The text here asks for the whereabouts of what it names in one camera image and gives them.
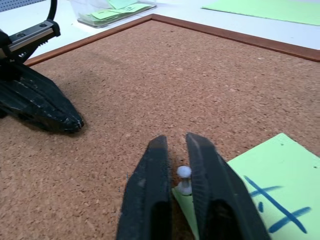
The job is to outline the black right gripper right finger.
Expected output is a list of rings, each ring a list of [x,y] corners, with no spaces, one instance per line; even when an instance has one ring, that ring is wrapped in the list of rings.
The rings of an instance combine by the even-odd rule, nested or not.
[[[269,240],[244,182],[214,144],[191,132],[186,144],[199,239]]]

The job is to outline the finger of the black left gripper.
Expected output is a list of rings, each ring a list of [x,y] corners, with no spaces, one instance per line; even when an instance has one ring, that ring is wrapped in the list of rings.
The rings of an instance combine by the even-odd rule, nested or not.
[[[84,120],[59,87],[46,76],[22,65],[10,82],[10,113],[35,126],[83,126]]]
[[[0,109],[34,127],[55,133],[81,130],[81,116],[49,79],[0,82]]]

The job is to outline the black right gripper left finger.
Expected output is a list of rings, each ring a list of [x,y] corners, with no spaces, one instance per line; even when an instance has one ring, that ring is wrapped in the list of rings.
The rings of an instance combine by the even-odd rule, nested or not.
[[[125,187],[118,240],[172,238],[171,166],[167,138],[152,139]]]

